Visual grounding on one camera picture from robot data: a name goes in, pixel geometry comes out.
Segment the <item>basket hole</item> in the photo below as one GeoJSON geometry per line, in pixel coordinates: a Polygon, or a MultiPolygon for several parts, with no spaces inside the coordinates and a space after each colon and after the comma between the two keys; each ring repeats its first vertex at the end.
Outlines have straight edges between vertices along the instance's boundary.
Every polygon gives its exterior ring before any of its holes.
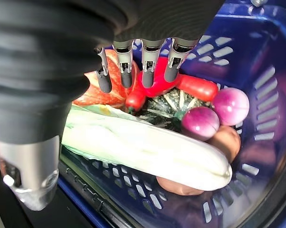
{"type": "Polygon", "coordinates": [[[264,122],[264,123],[258,124],[256,126],[256,129],[257,129],[257,131],[260,131],[260,130],[264,130],[264,129],[268,129],[268,128],[273,128],[273,127],[276,126],[276,124],[277,124],[277,119],[270,120],[268,122],[264,122]]]}
{"type": "Polygon", "coordinates": [[[131,184],[131,182],[130,182],[129,177],[124,176],[124,181],[125,181],[125,184],[126,184],[127,186],[129,186],[129,187],[131,187],[131,186],[132,186],[132,184],[131,184]]]}
{"type": "Polygon", "coordinates": [[[248,164],[242,164],[242,170],[256,176],[258,173],[259,173],[259,169],[254,167],[254,166],[251,166],[251,165],[248,165],[248,164]]]}
{"type": "Polygon", "coordinates": [[[135,174],[132,174],[132,177],[133,177],[133,180],[136,181],[136,182],[139,182],[139,178],[137,175],[135,174]]]}
{"type": "Polygon", "coordinates": [[[137,46],[139,46],[139,45],[141,45],[141,40],[140,40],[140,39],[135,39],[135,40],[134,40],[134,43],[135,43],[137,46]]]}
{"type": "Polygon", "coordinates": [[[236,196],[241,196],[243,191],[233,182],[229,183],[229,187],[233,190],[236,196]]]}
{"type": "Polygon", "coordinates": [[[208,63],[211,61],[211,57],[205,56],[199,59],[200,62],[208,63]]]}
{"type": "Polygon", "coordinates": [[[241,121],[240,123],[238,123],[237,125],[235,125],[235,127],[236,127],[236,128],[240,128],[240,127],[242,127],[242,125],[243,125],[243,122],[241,121]]]}
{"type": "Polygon", "coordinates": [[[113,168],[113,174],[115,177],[120,177],[119,170],[117,168],[113,168]]]}
{"type": "Polygon", "coordinates": [[[125,167],[121,166],[121,170],[122,170],[123,173],[127,173],[127,170],[126,170],[125,167]]]}
{"type": "Polygon", "coordinates": [[[197,52],[199,55],[203,55],[211,50],[214,49],[214,46],[212,44],[206,44],[202,47],[200,47],[199,49],[197,49],[197,52]]]}
{"type": "Polygon", "coordinates": [[[203,211],[204,211],[205,222],[209,223],[211,221],[211,213],[210,213],[210,207],[209,207],[208,202],[205,202],[203,204],[203,211]]]}
{"type": "Polygon", "coordinates": [[[249,186],[251,184],[251,179],[248,176],[243,175],[242,173],[236,173],[236,179],[239,180],[244,186],[249,186]]]}
{"type": "Polygon", "coordinates": [[[153,209],[152,209],[152,206],[150,204],[149,201],[147,200],[143,200],[143,206],[150,212],[153,214],[153,209]]]}
{"type": "Polygon", "coordinates": [[[275,78],[273,82],[271,82],[269,85],[267,85],[260,93],[257,94],[257,100],[260,100],[262,97],[267,95],[269,92],[271,92],[273,89],[277,87],[277,79],[275,78]]]}
{"type": "Polygon", "coordinates": [[[226,66],[229,64],[229,61],[227,59],[221,59],[221,60],[214,62],[214,64],[219,65],[219,66],[226,66]]]}
{"type": "Polygon", "coordinates": [[[130,195],[134,200],[136,200],[135,191],[133,189],[128,189],[128,195],[130,195]]]}
{"type": "Polygon", "coordinates": [[[104,168],[106,168],[106,169],[108,169],[108,168],[109,168],[109,165],[108,165],[108,163],[106,163],[106,162],[103,162],[103,167],[104,167],[104,168]]]}
{"type": "Polygon", "coordinates": [[[166,55],[169,54],[169,52],[170,52],[169,50],[163,49],[163,50],[160,52],[160,54],[166,56],[166,55]]]}
{"type": "Polygon", "coordinates": [[[263,110],[266,107],[268,107],[269,105],[271,105],[272,103],[274,103],[275,101],[277,101],[278,99],[278,92],[276,92],[273,96],[271,96],[270,98],[268,98],[267,100],[265,100],[264,102],[260,103],[257,106],[258,110],[263,110]]]}
{"type": "Polygon", "coordinates": [[[274,132],[264,133],[264,134],[256,134],[254,136],[255,141],[262,141],[262,140],[271,140],[274,138],[274,132]]]}
{"type": "Polygon", "coordinates": [[[222,212],[223,212],[223,207],[220,203],[220,201],[216,198],[213,198],[213,202],[214,202],[214,205],[215,205],[215,209],[216,209],[216,212],[217,212],[217,215],[221,215],[222,212]]]}
{"type": "Polygon", "coordinates": [[[221,196],[228,206],[233,204],[234,200],[226,189],[221,189],[221,196]]]}
{"type": "Polygon", "coordinates": [[[271,108],[271,109],[259,114],[257,116],[257,120],[262,121],[262,120],[265,120],[271,116],[276,116],[277,112],[278,112],[278,106],[271,108]]]}
{"type": "Polygon", "coordinates": [[[122,181],[120,179],[115,179],[114,183],[119,186],[120,188],[122,188],[122,181]]]}
{"type": "Polygon", "coordinates": [[[157,197],[154,194],[150,194],[150,197],[151,197],[151,199],[153,201],[154,206],[157,209],[162,209],[162,206],[161,206],[160,202],[158,201],[157,197]]]}
{"type": "Polygon", "coordinates": [[[219,58],[222,56],[226,56],[230,53],[233,53],[234,50],[231,47],[224,47],[219,49],[218,51],[213,52],[214,57],[219,58]]]}
{"type": "Polygon", "coordinates": [[[93,165],[94,167],[96,167],[97,169],[99,168],[99,162],[98,162],[98,161],[94,161],[94,162],[92,163],[92,165],[93,165]]]}
{"type": "Polygon", "coordinates": [[[267,80],[269,80],[275,74],[275,67],[271,66],[267,69],[262,76],[256,80],[255,82],[255,89],[259,89],[267,80]]]}
{"type": "Polygon", "coordinates": [[[159,197],[160,197],[160,199],[162,199],[162,200],[164,200],[164,201],[167,201],[166,196],[165,196],[164,193],[161,192],[161,191],[159,191],[159,197]]]}
{"type": "Polygon", "coordinates": [[[151,187],[151,185],[150,185],[149,183],[144,182],[144,186],[145,186],[145,188],[146,188],[148,191],[152,191],[152,187],[151,187]]]}
{"type": "Polygon", "coordinates": [[[194,53],[189,53],[189,55],[186,57],[187,60],[192,60],[195,57],[197,57],[194,53]]]}
{"type": "Polygon", "coordinates": [[[108,170],[104,170],[103,171],[103,174],[107,177],[107,178],[110,178],[110,173],[108,170]]]}
{"type": "Polygon", "coordinates": [[[201,43],[203,43],[204,41],[207,41],[207,40],[210,39],[210,38],[211,38],[211,36],[203,35],[203,36],[201,37],[201,39],[199,40],[199,43],[201,44],[201,43]]]}
{"type": "Polygon", "coordinates": [[[137,185],[136,185],[136,188],[137,188],[138,193],[140,194],[140,196],[146,197],[145,192],[144,192],[143,188],[141,187],[141,185],[138,185],[138,184],[137,184],[137,185]]]}
{"type": "Polygon", "coordinates": [[[221,46],[223,44],[226,44],[228,42],[230,42],[232,39],[231,38],[228,38],[228,37],[219,37],[215,40],[216,44],[218,46],[221,46]]]}

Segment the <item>purple onion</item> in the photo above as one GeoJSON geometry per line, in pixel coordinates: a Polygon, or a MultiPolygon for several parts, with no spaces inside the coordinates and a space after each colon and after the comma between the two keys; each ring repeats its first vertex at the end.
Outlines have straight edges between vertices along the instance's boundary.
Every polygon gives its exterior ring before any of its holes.
{"type": "Polygon", "coordinates": [[[189,110],[182,119],[182,133],[194,139],[206,141],[219,128],[217,114],[207,107],[196,107],[189,110]]]}
{"type": "Polygon", "coordinates": [[[249,111],[247,95],[235,88],[221,89],[212,104],[221,125],[236,125],[246,118],[249,111]]]}

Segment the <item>striped squash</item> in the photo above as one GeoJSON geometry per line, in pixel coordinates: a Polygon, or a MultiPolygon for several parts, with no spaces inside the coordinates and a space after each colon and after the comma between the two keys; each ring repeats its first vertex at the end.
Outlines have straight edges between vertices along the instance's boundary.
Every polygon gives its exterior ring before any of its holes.
{"type": "Polygon", "coordinates": [[[164,95],[147,99],[137,116],[155,126],[180,132],[184,114],[199,106],[210,106],[210,103],[174,88],[164,95]]]}

